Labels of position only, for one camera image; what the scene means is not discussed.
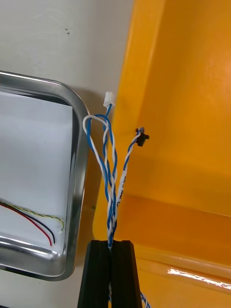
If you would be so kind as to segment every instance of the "wire connector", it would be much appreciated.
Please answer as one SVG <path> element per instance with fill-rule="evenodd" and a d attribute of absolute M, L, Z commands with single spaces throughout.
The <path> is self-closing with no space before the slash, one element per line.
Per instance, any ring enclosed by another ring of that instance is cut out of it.
<path fill-rule="evenodd" d="M 107 107 L 108 105 L 112 104 L 112 106 L 115 106 L 115 95 L 112 92 L 106 92 L 105 99 L 103 102 L 104 107 Z"/>
<path fill-rule="evenodd" d="M 141 132 L 141 135 L 137 138 L 136 143 L 138 144 L 138 146 L 143 146 L 145 140 L 149 139 L 149 138 L 150 138 L 150 136 L 146 135 L 143 131 L 143 132 Z"/>

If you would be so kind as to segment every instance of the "white wire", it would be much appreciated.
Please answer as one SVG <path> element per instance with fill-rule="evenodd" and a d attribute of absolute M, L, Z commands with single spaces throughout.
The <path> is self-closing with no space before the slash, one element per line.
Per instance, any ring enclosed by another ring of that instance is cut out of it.
<path fill-rule="evenodd" d="M 95 119 L 97 121 L 100 121 L 102 122 L 105 126 L 106 126 L 106 129 L 104 131 L 104 134 L 103 134 L 103 143 L 105 142 L 105 139 L 106 139 L 106 135 L 107 135 L 107 132 L 109 130 L 109 125 L 107 122 L 105 122 L 104 120 L 102 120 L 101 118 L 97 117 L 97 116 L 94 116 L 94 115 L 88 115 L 86 116 L 84 119 L 83 119 L 83 130 L 85 132 L 85 134 L 87 135 L 87 129 L 86 129 L 86 121 L 89 119 L 89 118 L 92 118 L 92 119 Z M 139 136 L 141 135 L 141 133 L 139 132 L 139 134 L 137 134 L 133 139 L 132 139 L 132 142 L 133 143 Z M 115 148 L 116 148 L 116 142 L 115 142 L 115 137 L 114 137 L 114 134 L 112 132 L 112 137 L 113 137 L 113 142 L 112 142 L 112 160 L 113 160 L 113 163 L 115 163 Z M 97 162 L 100 166 L 100 169 L 101 169 L 101 173 L 103 175 L 103 179 L 104 181 L 106 181 L 106 178 L 105 178 L 105 175 L 104 175 L 104 170 L 103 170 L 103 166 L 102 166 L 102 163 L 100 161 L 100 157 L 99 157 L 99 154 L 96 150 L 96 147 L 95 147 L 95 144 L 94 144 L 94 141 L 93 139 L 91 138 L 90 136 L 90 141 L 91 141 L 91 146 L 93 148 L 93 151 L 95 153 L 95 156 L 96 156 L 96 159 L 97 159 Z M 127 158 L 130 156 L 131 152 L 132 152 L 132 149 L 133 149 L 133 145 L 131 146 L 129 152 L 127 153 L 126 157 L 125 157 L 125 162 L 127 160 Z M 104 159 L 104 165 L 105 165 L 105 168 L 106 168 L 106 172 L 107 172 L 107 175 L 108 175 L 108 168 L 107 168 L 107 147 L 105 147 L 105 159 Z M 112 229 L 113 227 L 115 226 L 115 223 L 116 223 L 116 220 L 117 220 L 117 213 L 118 213 L 118 206 L 120 204 L 120 201 L 121 201 L 121 198 L 122 198 L 122 193 L 123 193 L 123 184 L 126 180 L 126 175 L 127 175 L 127 171 L 128 171 L 128 164 L 126 165 L 126 168 L 125 170 L 123 170 L 122 172 L 122 175 L 121 175 L 121 178 L 120 178 L 120 185 L 118 187 L 118 191 L 117 191 L 117 197 L 116 197 L 116 206 L 115 206 L 115 216 L 112 217 L 112 220 L 113 222 L 110 221 L 110 228 L 108 229 L 108 232 L 107 232 L 107 238 L 108 238 L 108 242 L 109 242 L 109 239 L 110 239 L 110 235 L 112 233 Z M 112 182 L 112 187 L 111 187 L 111 191 L 109 191 L 108 189 L 108 207 L 107 207 L 107 215 L 109 215 L 109 211 L 110 211 L 110 207 L 111 207 L 111 201 L 113 200 L 113 193 L 114 193 L 114 187 L 115 187 L 115 181 L 116 181 L 116 178 L 117 178 L 117 170 L 115 171 L 115 177 L 112 176 L 112 173 L 111 173 L 111 182 Z M 148 308 L 148 305 L 151 307 L 151 305 L 148 303 L 147 301 L 147 298 L 144 294 L 143 295 L 143 298 L 144 298 L 144 302 L 145 302 L 145 308 Z M 109 299 L 111 301 L 111 284 L 109 284 Z"/>
<path fill-rule="evenodd" d="M 90 119 L 90 118 L 102 122 L 102 123 L 106 126 L 106 129 L 107 129 L 107 130 L 109 129 L 108 123 L 105 122 L 104 120 L 102 120 L 101 118 L 99 118 L 99 117 L 97 117 L 97 116 L 94 116 L 94 115 L 87 115 L 87 116 L 83 119 L 83 130 L 84 130 L 84 132 L 85 132 L 86 135 L 87 135 L 86 121 L 87 121 L 88 119 Z M 115 145 L 115 137 L 114 137 L 114 134 L 113 134 L 113 133 L 112 133 L 112 137 L 113 137 L 113 147 L 112 147 L 112 152 L 113 152 L 113 153 L 112 153 L 112 158 L 113 158 L 113 160 L 115 161 L 115 148 L 116 148 L 116 145 Z M 102 175 L 103 175 L 103 179 L 104 179 L 104 181 L 106 181 L 105 176 L 104 176 L 103 167 L 102 167 L 102 164 L 101 164 L 101 161 L 100 161 L 100 156 L 99 156 L 99 154 L 98 154 L 98 152 L 97 152 L 97 150 L 96 150 L 94 141 L 93 141 L 93 139 L 91 138 L 91 136 L 90 136 L 90 141 L 91 141 L 91 146 L 92 146 L 93 151 L 94 151 L 94 153 L 95 153 L 97 162 L 98 162 L 98 164 L 99 164 L 99 166 L 100 166 L 101 173 L 102 173 Z M 110 207 L 111 207 L 111 202 L 112 202 L 111 196 L 112 196 L 112 190 L 109 191 L 109 189 L 108 189 L 107 216 L 109 216 L 109 212 L 110 212 Z M 113 230 L 113 226 L 112 226 L 112 222 L 111 222 L 111 221 L 110 221 L 110 225 L 109 225 L 109 226 L 110 226 L 110 227 L 109 227 L 109 229 L 108 229 L 108 231 L 107 231 L 107 239 L 108 239 L 108 242 L 109 242 L 109 239 L 110 239 L 110 235 L 112 234 L 112 230 Z"/>
<path fill-rule="evenodd" d="M 133 143 L 140 135 L 141 135 L 141 132 L 139 132 L 139 133 L 132 139 L 131 143 Z M 127 153 L 124 162 L 126 162 L 127 158 L 130 156 L 130 154 L 131 154 L 131 152 L 132 152 L 132 149 L 133 149 L 133 146 L 134 146 L 134 145 L 131 146 L 129 152 Z M 121 199 L 122 199 L 122 194 L 123 194 L 123 191 L 124 191 L 124 183 L 125 183 L 125 180 L 126 180 L 127 172 L 128 172 L 128 164 L 126 165 L 125 170 L 122 171 L 122 174 L 121 174 L 121 177 L 120 177 L 120 180 L 119 180 L 119 187 L 118 187 L 117 195 L 116 195 L 115 217 L 114 217 L 114 221 L 113 221 L 113 223 L 112 223 L 112 226 L 113 226 L 113 227 L 115 226 L 115 223 L 116 223 L 116 220 L 117 220 L 118 206 L 119 206 L 119 204 L 120 204 L 120 202 L 121 202 Z"/>
<path fill-rule="evenodd" d="M 107 132 L 108 132 L 108 128 L 109 127 L 106 127 L 105 129 L 105 132 L 103 134 L 103 144 L 105 143 L 105 140 L 106 140 L 106 135 L 107 135 Z M 116 148 L 116 142 L 115 142 L 115 137 L 114 137 L 114 134 L 112 133 L 112 137 L 113 137 L 113 148 L 112 148 L 112 160 L 113 160 L 113 163 L 115 164 L 115 160 L 116 160 L 116 157 L 115 157 L 115 148 Z M 107 170 L 107 173 L 108 173 L 108 169 L 107 169 L 107 147 L 105 147 L 105 159 L 104 159 L 104 164 L 105 164 L 105 167 L 106 167 L 106 170 Z M 112 170 L 111 170 L 111 183 L 112 183 L 112 187 L 111 187 L 111 199 L 112 199 L 112 203 L 114 201 L 114 187 L 115 187 L 115 184 L 116 184 L 116 180 L 117 180 L 117 169 L 115 170 L 115 176 L 113 177 L 113 174 L 112 174 Z M 116 223 L 116 220 L 115 220 L 115 217 L 117 217 L 117 214 L 113 217 L 113 222 L 112 222 L 112 229 L 114 228 L 115 226 L 115 223 Z"/>

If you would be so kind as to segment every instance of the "black wire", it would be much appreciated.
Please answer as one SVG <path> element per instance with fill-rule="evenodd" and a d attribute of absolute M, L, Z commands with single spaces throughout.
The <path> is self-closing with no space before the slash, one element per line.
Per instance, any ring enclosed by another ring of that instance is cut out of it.
<path fill-rule="evenodd" d="M 52 235 L 52 238 L 53 238 L 53 241 L 54 241 L 54 244 L 55 244 L 55 237 L 54 237 L 54 233 L 50 230 L 50 228 L 48 228 L 43 222 L 39 221 L 38 219 L 34 218 L 33 216 L 30 216 L 28 214 L 26 214 L 25 212 L 23 211 L 20 211 L 18 210 L 17 208 L 13 207 L 13 206 L 10 206 L 9 204 L 5 203 L 5 202 L 0 202 L 0 205 L 5 205 L 9 208 L 13 208 L 15 210 L 15 212 L 18 212 L 18 213 L 21 213 L 29 218 L 31 218 L 32 220 L 36 221 L 37 223 L 39 223 L 41 226 L 43 226 L 44 228 L 46 228 Z"/>

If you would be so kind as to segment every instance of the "blue and white wire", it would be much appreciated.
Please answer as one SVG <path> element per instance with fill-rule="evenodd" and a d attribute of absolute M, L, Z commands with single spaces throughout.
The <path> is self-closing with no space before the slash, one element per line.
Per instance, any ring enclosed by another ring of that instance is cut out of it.
<path fill-rule="evenodd" d="M 110 113 L 110 110 L 112 108 L 112 104 L 109 104 L 108 107 L 107 107 L 107 112 L 106 112 L 106 117 L 108 118 L 108 115 Z M 113 216 L 112 216 L 112 219 L 113 219 L 113 224 L 112 224 L 112 228 L 114 229 L 115 228 L 115 225 L 116 225 L 116 218 L 117 218 L 117 206 L 116 206 L 116 179 L 117 179 L 117 169 L 115 170 L 115 174 L 113 176 L 113 174 L 111 175 L 111 172 L 110 172 L 110 165 L 109 165 L 109 162 L 108 162 L 108 159 L 107 159 L 107 131 L 108 131 L 108 128 L 106 128 L 105 126 L 103 127 L 103 130 L 104 130 L 104 134 L 103 134 L 103 155 L 104 155 L 104 164 L 106 166 L 106 169 L 108 171 L 108 180 L 110 179 L 111 177 L 111 183 L 109 183 L 111 185 L 111 198 L 113 200 Z"/>
<path fill-rule="evenodd" d="M 93 116 L 93 115 L 91 115 L 91 116 L 88 115 L 88 116 L 86 116 L 83 119 L 83 130 L 84 130 L 84 132 L 86 133 L 86 135 L 88 137 L 89 146 L 90 146 L 90 148 L 92 149 L 92 151 L 95 154 L 96 160 L 97 160 L 97 162 L 98 162 L 98 164 L 100 166 L 101 173 L 102 173 L 102 176 L 103 176 L 103 180 L 104 180 L 104 183 L 105 183 L 105 195 L 106 195 L 106 199 L 108 201 L 108 212 L 109 212 L 109 207 L 111 206 L 111 194 L 110 194 L 109 189 L 108 189 L 108 176 L 107 176 L 107 172 L 106 172 L 106 168 L 105 168 L 105 165 L 103 163 L 103 160 L 99 156 L 99 154 L 98 154 L 98 152 L 96 150 L 94 141 L 91 138 L 91 136 L 88 135 L 88 132 L 87 132 L 87 129 L 86 129 L 86 121 L 89 118 L 93 118 L 93 119 L 96 119 L 97 121 L 102 122 L 106 127 L 108 127 L 108 124 L 105 121 L 103 121 L 100 118 L 98 118 L 96 116 Z"/>
<path fill-rule="evenodd" d="M 145 308 L 152 308 L 152 306 L 147 301 L 146 296 L 141 292 L 141 300 L 145 303 Z"/>
<path fill-rule="evenodd" d="M 112 187 L 111 187 L 111 202 L 112 202 L 112 206 L 109 207 L 109 215 L 108 215 L 108 220 L 107 220 L 107 224 L 108 224 L 108 229 L 110 229 L 111 233 L 109 235 L 109 242 L 108 242 L 108 247 L 111 248 L 112 247 L 112 243 L 113 243 L 113 236 L 114 236 L 114 226 L 116 225 L 116 219 L 115 216 L 116 215 L 116 179 L 117 179 L 117 153 L 116 153 L 116 142 L 115 142 L 115 137 L 112 133 L 112 128 L 111 128 L 111 123 L 110 120 L 108 119 L 107 115 L 101 115 L 101 114 L 97 114 L 95 115 L 97 117 L 102 117 L 104 118 L 107 123 L 108 123 L 108 129 L 109 129 L 109 136 L 110 136 L 110 141 L 112 144 L 112 159 L 113 159 L 113 163 L 114 163 L 114 167 L 113 167 L 113 171 L 112 171 L 112 175 L 111 175 L 111 182 L 112 182 Z M 106 143 L 106 139 L 105 139 L 106 134 L 104 134 L 104 144 Z"/>
<path fill-rule="evenodd" d="M 141 135 L 141 133 L 144 132 L 144 128 L 141 127 L 137 130 L 136 136 L 132 139 L 129 147 L 128 147 L 128 153 L 125 157 L 125 161 L 124 161 L 124 167 L 123 167 L 123 171 L 122 171 L 122 175 L 120 177 L 120 181 L 119 181 L 119 187 L 117 190 L 117 198 L 116 198 L 116 216 L 115 216 L 115 221 L 117 220 L 117 213 L 118 213 L 118 206 L 121 202 L 122 199 L 122 195 L 123 195 L 123 191 L 124 191 L 124 183 L 126 180 L 126 176 L 127 176 L 127 172 L 128 172 L 128 161 L 130 158 L 130 154 L 133 150 L 133 146 L 136 143 L 136 140 L 138 139 L 138 137 Z"/>
<path fill-rule="evenodd" d="M 99 154 L 98 154 L 98 152 L 97 152 L 97 150 L 96 150 L 96 148 L 95 148 L 94 142 L 93 142 L 93 140 L 92 140 L 92 138 L 91 138 L 91 136 L 90 136 L 90 130 L 87 132 L 87 129 L 86 129 L 86 121 L 87 121 L 87 119 L 93 118 L 93 119 L 96 119 L 96 120 L 98 120 L 98 121 L 100 121 L 100 122 L 103 123 L 103 125 L 106 127 L 106 128 L 105 128 L 105 131 L 108 130 L 110 124 L 108 125 L 105 121 L 101 120 L 101 119 L 99 118 L 99 116 L 102 116 L 102 115 L 95 115 L 95 116 L 93 116 L 93 115 L 90 116 L 90 115 L 89 115 L 89 116 L 85 117 L 84 120 L 83 120 L 83 129 L 84 129 L 84 132 L 86 133 L 86 135 L 88 136 L 88 140 L 89 140 L 90 147 L 91 147 L 91 149 L 94 151 L 94 153 L 95 153 L 95 155 L 96 155 L 96 159 L 97 159 L 97 161 L 98 161 L 98 164 L 99 164 L 99 166 L 100 166 L 100 168 L 101 168 L 101 172 L 102 172 L 103 179 L 104 179 L 104 182 L 105 182 L 105 188 L 107 189 L 107 190 L 105 189 L 105 191 L 108 191 L 108 175 L 109 175 L 109 174 L 108 174 L 108 170 L 110 170 L 110 169 L 105 167 L 105 165 L 106 165 L 107 163 L 106 163 L 106 164 L 103 164 L 103 160 L 100 158 L 100 156 L 99 156 Z M 143 128 L 138 129 L 136 136 L 133 138 L 133 140 L 132 140 L 130 146 L 128 147 L 128 153 L 127 153 L 127 155 L 126 155 L 126 157 L 125 157 L 125 164 L 124 164 L 124 168 L 123 168 L 123 172 L 125 172 L 125 173 L 127 173 L 127 169 L 128 169 L 127 164 L 128 164 L 128 161 L 129 161 L 129 156 L 130 156 L 130 154 L 131 154 L 131 152 L 132 152 L 132 149 L 133 149 L 133 145 L 135 144 L 137 138 L 141 135 L 141 132 L 142 132 L 142 131 L 143 131 Z M 103 141 L 104 141 L 104 144 L 105 144 L 105 145 L 106 145 L 106 143 L 107 143 L 107 140 L 106 140 L 106 137 L 105 137 L 106 134 L 107 134 L 107 131 L 106 131 L 106 133 L 104 132 L 104 138 L 103 138 Z M 123 176 L 123 175 L 122 175 L 122 176 L 121 176 L 121 179 L 122 179 L 122 180 L 125 180 L 125 179 L 126 179 L 126 176 Z M 111 208 L 111 203 L 109 202 L 109 201 L 110 201 L 110 193 L 109 193 L 109 191 L 108 191 L 107 200 L 108 200 L 108 206 L 110 206 L 110 208 Z M 141 299 L 142 299 L 142 301 L 145 303 L 145 308 L 151 308 L 151 305 L 147 302 L 147 299 L 146 299 L 145 295 L 144 295 L 142 292 L 141 292 Z"/>
<path fill-rule="evenodd" d="M 113 204 L 116 204 L 116 192 L 113 193 L 113 196 L 114 196 L 114 199 L 112 200 L 111 199 L 111 195 L 112 195 L 112 192 L 109 191 L 108 189 L 108 174 L 107 174 L 107 171 L 106 171 L 106 168 L 105 168 L 105 164 L 103 162 L 103 160 L 101 159 L 101 157 L 99 156 L 97 150 L 96 150 L 96 147 L 95 147 L 95 144 L 90 136 L 90 121 L 91 119 L 96 119 L 100 122 L 102 122 L 108 129 L 109 129 L 109 134 L 110 134 L 110 141 L 112 143 L 112 157 L 113 157 L 113 161 L 114 161 L 114 168 L 113 168 L 113 178 L 115 179 L 116 175 L 117 175 L 117 170 L 116 170 L 116 166 L 117 166 L 117 153 L 116 153 L 116 145 L 115 145 L 115 137 L 113 135 L 113 132 L 111 130 L 111 123 L 109 121 L 109 119 L 105 116 L 105 115 L 88 115 L 84 118 L 83 120 L 83 130 L 84 132 L 86 133 L 87 137 L 88 137 L 88 142 L 89 142 L 89 145 L 90 145 L 90 148 L 93 150 L 93 152 L 95 153 L 95 156 L 96 156 L 96 159 L 98 161 L 98 164 L 100 166 L 100 169 L 101 169 L 101 172 L 102 172 L 102 175 L 103 175 L 103 179 L 104 179 L 104 183 L 105 183 L 105 195 L 106 195 L 106 198 L 107 198 L 107 201 L 108 201 L 108 221 L 107 221 L 107 226 L 108 226 L 108 246 L 109 248 L 111 248 L 112 246 L 112 241 L 113 241 L 113 237 L 112 237 L 112 234 L 113 234 L 113 230 L 112 230 L 112 215 L 113 215 Z M 86 121 L 89 119 L 89 122 L 88 122 L 88 129 L 86 129 Z"/>
<path fill-rule="evenodd" d="M 108 117 L 110 110 L 112 108 L 112 104 L 109 104 L 107 106 L 107 112 L 106 112 L 106 117 Z M 103 155 L 104 155 L 104 164 L 108 173 L 108 181 L 109 181 L 109 185 L 112 187 L 112 182 L 111 182 L 111 170 L 110 170 L 110 165 L 109 165 L 109 161 L 107 159 L 107 132 L 108 132 L 108 128 L 103 125 L 103 130 L 104 130 L 104 134 L 103 134 Z"/>

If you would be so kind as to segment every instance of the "cable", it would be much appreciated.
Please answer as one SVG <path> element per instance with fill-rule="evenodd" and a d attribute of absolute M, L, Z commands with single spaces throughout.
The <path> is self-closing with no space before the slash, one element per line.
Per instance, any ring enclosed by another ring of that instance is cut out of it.
<path fill-rule="evenodd" d="M 106 98 L 105 96 L 105 100 L 104 103 L 108 100 L 110 100 L 110 97 L 108 96 Z M 104 104 L 104 106 L 107 107 L 107 112 L 106 115 L 101 115 L 101 114 L 96 114 L 96 115 L 88 115 L 83 119 L 83 130 L 87 135 L 88 138 L 88 143 L 90 148 L 92 149 L 92 151 L 94 152 L 97 162 L 100 166 L 101 169 L 101 173 L 103 176 L 103 180 L 104 180 L 104 190 L 105 190 L 105 196 L 106 199 L 108 201 L 108 207 L 107 207 L 107 238 L 108 238 L 108 247 L 109 249 L 112 248 L 112 243 L 113 243 L 113 237 L 114 237 L 114 233 L 116 231 L 116 227 L 117 227 L 117 209 L 118 206 L 121 202 L 121 198 L 122 198 L 122 194 L 123 194 L 123 188 L 124 188 L 124 183 L 126 181 L 126 175 L 127 175 L 127 171 L 128 171 L 128 161 L 130 158 L 130 154 L 133 150 L 133 146 L 134 144 L 137 142 L 137 139 L 139 138 L 139 136 L 141 134 L 144 133 L 144 128 L 139 128 L 137 130 L 136 136 L 132 139 L 131 144 L 128 147 L 128 152 L 127 155 L 125 157 L 125 162 L 124 162 L 124 167 L 123 167 L 123 171 L 122 171 L 122 175 L 120 178 L 120 182 L 119 182 L 119 187 L 118 187 L 118 191 L 116 194 L 116 178 L 117 178 L 117 153 L 116 153 L 116 144 L 115 144 L 115 138 L 112 132 L 112 128 L 111 128 L 111 123 L 110 120 L 108 119 L 108 115 L 109 112 L 112 108 L 112 104 L 109 102 L 106 102 L 106 104 Z M 95 144 L 90 136 L 90 125 L 91 125 L 91 119 L 95 119 L 97 121 L 100 121 L 103 123 L 103 156 L 104 156 L 104 161 L 102 160 L 102 158 L 99 156 Z M 108 141 L 108 137 L 107 137 L 107 133 L 109 131 L 109 136 L 110 136 L 110 141 L 112 144 L 112 160 L 114 163 L 114 167 L 113 167 L 113 171 L 111 173 L 110 170 L 110 165 L 109 165 L 109 161 L 108 161 L 108 155 L 107 155 L 107 141 Z M 145 303 L 145 308 L 151 308 L 151 305 L 148 303 L 146 296 L 141 292 L 141 299 L 142 301 Z M 109 301 L 111 301 L 111 287 L 109 284 Z"/>
<path fill-rule="evenodd" d="M 147 301 L 146 296 L 141 292 L 141 300 L 145 303 L 145 308 L 152 308 L 152 306 Z"/>
<path fill-rule="evenodd" d="M 11 211 L 16 212 L 17 214 L 23 216 L 24 218 L 26 218 L 27 220 L 29 220 L 31 223 L 33 223 L 33 225 L 35 225 L 35 226 L 36 226 L 36 227 L 48 238 L 49 243 L 50 243 L 50 246 L 52 247 L 52 242 L 51 242 L 51 239 L 50 239 L 49 235 L 48 235 L 40 226 L 38 226 L 32 219 L 30 219 L 29 217 L 27 217 L 24 213 L 17 212 L 17 210 L 14 209 L 14 208 L 8 207 L 8 206 L 6 206 L 6 205 L 4 205 L 4 204 L 0 204 L 0 205 L 1 205 L 2 207 L 5 207 L 5 208 L 7 208 L 7 209 L 10 209 Z"/>
<path fill-rule="evenodd" d="M 103 117 L 105 117 L 106 121 L 105 122 L 104 120 L 100 119 L 98 117 L 98 115 L 88 115 L 86 116 L 84 119 L 83 119 L 83 130 L 84 132 L 86 133 L 87 137 L 88 137 L 88 143 L 89 143 L 89 146 L 90 148 L 92 149 L 92 151 L 94 152 L 95 156 L 96 156 L 96 159 L 97 159 L 97 162 L 100 166 L 100 169 L 101 169 L 101 172 L 102 172 L 102 175 L 103 175 L 103 180 L 104 180 L 104 183 L 105 183 L 105 196 L 106 196 L 106 199 L 108 201 L 108 207 L 107 207 L 107 214 L 108 214 L 108 221 L 107 221 L 107 227 L 108 227 L 108 232 L 107 232 L 107 237 L 108 237 L 108 246 L 111 247 L 112 246 L 112 241 L 113 241 L 113 238 L 112 238 L 112 233 L 113 233 L 113 230 L 112 230 L 112 198 L 111 198 L 111 193 L 109 192 L 109 188 L 108 188 L 108 173 L 106 171 L 106 167 L 105 167 L 105 164 L 102 160 L 102 158 L 99 156 L 97 150 L 96 150 L 96 147 L 95 147 L 95 144 L 94 144 L 94 141 L 92 140 L 91 136 L 90 136 L 90 122 L 91 122 L 91 119 L 95 119 L 97 121 L 100 121 L 102 122 L 108 129 L 109 129 L 109 134 L 110 134 L 110 141 L 112 143 L 112 148 L 113 148 L 113 160 L 115 161 L 116 163 L 116 166 L 117 166 L 117 154 L 116 154 L 116 150 L 115 150 L 115 138 L 114 138 L 114 135 L 113 135 L 113 132 L 112 132 L 112 129 L 111 129 L 111 123 L 109 121 L 109 119 L 102 115 Z M 117 175 L 117 172 L 116 172 L 116 168 L 114 167 L 113 169 L 113 173 L 112 173 L 112 176 L 115 177 L 115 175 Z"/>
<path fill-rule="evenodd" d="M 0 205 L 5 205 L 5 206 L 7 206 L 7 207 L 10 208 L 10 209 L 12 208 L 11 205 L 8 205 L 8 204 L 6 204 L 6 203 L 4 203 L 4 202 L 0 202 Z M 46 228 L 47 231 L 49 231 L 49 232 L 51 233 L 52 238 L 53 238 L 53 242 L 54 242 L 54 245 L 55 245 L 55 236 L 54 236 L 54 233 L 53 233 L 52 230 L 51 230 L 49 227 L 47 227 L 43 222 L 39 221 L 38 219 L 36 219 L 36 218 L 33 217 L 33 216 L 30 216 L 30 215 L 28 215 L 28 214 L 26 214 L 26 213 L 22 213 L 21 211 L 15 209 L 15 208 L 14 208 L 14 211 L 17 212 L 17 213 L 19 213 L 19 214 L 20 214 L 20 213 L 21 213 L 21 214 L 24 214 L 26 217 L 29 217 L 30 219 L 36 221 L 36 222 L 39 223 L 41 226 L 43 226 L 44 228 Z"/>
<path fill-rule="evenodd" d="M 17 210 L 20 210 L 20 211 L 23 211 L 23 212 L 27 212 L 27 213 L 30 213 L 30 214 L 33 214 L 33 215 L 36 215 L 36 216 L 39 216 L 39 217 L 56 219 L 56 220 L 58 220 L 59 222 L 61 222 L 61 225 L 62 225 L 61 231 L 63 231 L 63 229 L 64 229 L 64 227 L 65 227 L 64 221 L 63 221 L 61 218 L 57 217 L 57 216 L 41 214 L 41 213 L 32 211 L 32 210 L 30 210 L 29 208 L 11 204 L 11 203 L 9 203 L 9 202 L 7 202 L 7 201 L 5 201 L 5 200 L 2 200 L 2 199 L 0 199 L 0 202 L 3 202 L 4 204 L 9 205 L 9 206 L 11 206 L 11 207 L 13 207 L 13 208 L 15 208 L 15 209 L 17 209 Z"/>

